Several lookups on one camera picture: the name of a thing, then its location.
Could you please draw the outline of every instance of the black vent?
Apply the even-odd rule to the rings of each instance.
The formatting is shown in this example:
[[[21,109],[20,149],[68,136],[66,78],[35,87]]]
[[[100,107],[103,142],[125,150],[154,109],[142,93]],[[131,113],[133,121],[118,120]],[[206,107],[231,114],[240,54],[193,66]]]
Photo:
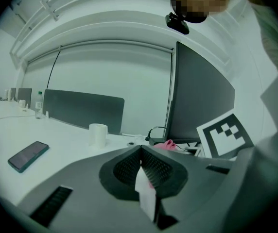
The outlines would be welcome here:
[[[160,160],[146,150],[143,150],[142,152],[141,165],[154,188],[159,187],[161,184],[167,181],[173,172],[172,166]]]
[[[141,151],[136,151],[118,162],[113,173],[115,177],[124,184],[135,189],[136,177],[140,169]]]
[[[63,186],[58,187],[48,199],[46,199],[40,207],[30,216],[39,224],[48,227],[61,206],[71,194],[72,189]]]
[[[207,166],[206,169],[217,172],[217,173],[223,173],[223,174],[228,174],[230,172],[229,168],[213,166],[213,165]]]

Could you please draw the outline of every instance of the cable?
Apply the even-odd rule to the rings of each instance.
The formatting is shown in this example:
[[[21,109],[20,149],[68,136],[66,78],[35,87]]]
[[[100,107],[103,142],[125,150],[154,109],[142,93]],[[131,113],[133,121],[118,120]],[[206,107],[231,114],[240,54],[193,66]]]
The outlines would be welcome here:
[[[152,131],[152,130],[155,130],[155,129],[157,129],[157,128],[166,129],[166,127],[162,127],[162,126],[156,126],[156,127],[152,128],[152,129],[149,131],[148,136],[145,138],[146,141],[150,141],[150,139],[151,139],[151,131]]]
[[[7,117],[0,117],[0,119],[16,118],[16,117],[34,117],[34,115],[32,115],[32,116],[7,116]]]
[[[182,147],[179,147],[177,144],[176,144],[176,146],[177,146],[178,148],[180,148],[181,150],[183,150],[184,152],[188,152],[187,149],[183,149]]]
[[[57,55],[57,57],[56,57],[56,59],[55,59],[55,62],[53,63],[52,70],[53,70],[53,67],[54,67],[55,64],[56,64],[56,61],[57,61],[57,59],[58,59],[58,56],[59,56],[60,52],[61,52],[61,50],[59,50],[59,53],[58,53],[58,55]],[[50,77],[48,78],[46,90],[48,89],[48,85],[49,85],[49,83],[50,83],[50,79],[51,79],[51,75],[52,75],[52,70],[51,70],[51,73],[50,73]]]

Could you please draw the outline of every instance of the phone screen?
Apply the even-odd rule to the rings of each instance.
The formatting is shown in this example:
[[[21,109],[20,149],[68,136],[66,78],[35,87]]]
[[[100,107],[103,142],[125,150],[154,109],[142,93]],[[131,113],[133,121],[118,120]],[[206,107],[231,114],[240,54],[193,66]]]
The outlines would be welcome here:
[[[34,142],[27,146],[25,149],[14,155],[8,161],[14,165],[17,169],[21,169],[26,165],[33,157],[40,153],[47,147],[47,144],[41,142]]]

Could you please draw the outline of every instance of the computer monitor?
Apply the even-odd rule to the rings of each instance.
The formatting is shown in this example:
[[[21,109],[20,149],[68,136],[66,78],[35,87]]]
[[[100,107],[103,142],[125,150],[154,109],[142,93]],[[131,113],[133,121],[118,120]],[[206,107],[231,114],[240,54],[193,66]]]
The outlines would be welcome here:
[[[199,142],[197,127],[234,108],[235,90],[205,58],[177,42],[174,96],[165,139]]]

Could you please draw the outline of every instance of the plastic bottle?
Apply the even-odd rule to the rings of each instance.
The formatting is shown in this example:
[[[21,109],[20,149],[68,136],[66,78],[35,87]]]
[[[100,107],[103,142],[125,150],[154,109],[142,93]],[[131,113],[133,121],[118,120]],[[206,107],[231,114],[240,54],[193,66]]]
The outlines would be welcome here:
[[[7,101],[10,102],[11,100],[12,100],[12,89],[9,89],[7,93]]]
[[[35,101],[35,117],[36,117],[36,119],[41,119],[42,107],[43,107],[43,96],[42,96],[42,92],[39,91],[36,101]]]
[[[8,90],[5,90],[3,99],[7,100],[7,97],[8,97]]]

